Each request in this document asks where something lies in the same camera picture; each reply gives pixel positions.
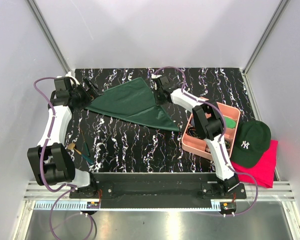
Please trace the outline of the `dark green cloth napkin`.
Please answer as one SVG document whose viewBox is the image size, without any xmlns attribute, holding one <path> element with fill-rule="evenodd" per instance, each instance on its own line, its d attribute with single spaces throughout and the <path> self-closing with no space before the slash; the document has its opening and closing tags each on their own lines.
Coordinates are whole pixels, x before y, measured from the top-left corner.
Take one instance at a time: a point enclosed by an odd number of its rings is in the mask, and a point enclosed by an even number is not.
<svg viewBox="0 0 300 240">
<path fill-rule="evenodd" d="M 149 128 L 180 131 L 166 110 L 156 104 L 152 90 L 141 77 L 105 90 L 86 109 Z"/>
</svg>

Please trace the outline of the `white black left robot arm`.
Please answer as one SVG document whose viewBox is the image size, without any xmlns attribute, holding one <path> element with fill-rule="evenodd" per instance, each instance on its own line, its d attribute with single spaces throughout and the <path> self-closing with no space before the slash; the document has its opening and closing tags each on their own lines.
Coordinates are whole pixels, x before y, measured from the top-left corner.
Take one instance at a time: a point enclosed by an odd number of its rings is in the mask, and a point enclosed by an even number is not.
<svg viewBox="0 0 300 240">
<path fill-rule="evenodd" d="M 40 141 L 27 150 L 27 158 L 38 185 L 55 193 L 63 187 L 71 187 L 74 193 L 93 198 L 98 193 L 98 184 L 89 171 L 75 167 L 66 150 L 67 128 L 75 110 L 83 110 L 102 95 L 98 87 L 88 78 L 83 78 L 85 89 L 71 75 L 52 77 L 55 89 L 50 96 L 33 83 L 34 89 L 46 100 L 48 121 Z"/>
</svg>

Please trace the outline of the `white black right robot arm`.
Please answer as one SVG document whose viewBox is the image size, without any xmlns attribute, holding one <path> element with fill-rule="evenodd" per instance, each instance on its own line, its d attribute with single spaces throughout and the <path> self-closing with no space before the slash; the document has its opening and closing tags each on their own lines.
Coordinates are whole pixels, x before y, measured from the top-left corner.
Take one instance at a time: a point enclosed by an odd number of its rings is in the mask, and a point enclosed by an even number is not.
<svg viewBox="0 0 300 240">
<path fill-rule="evenodd" d="M 240 181 L 233 169 L 226 149 L 224 135 L 227 125 L 215 101 L 203 100 L 174 85 L 166 76 L 158 76 L 154 81 L 154 99 L 157 105 L 171 103 L 192 112 L 197 134 L 207 143 L 218 178 L 217 192 L 222 198 L 234 194 Z"/>
</svg>

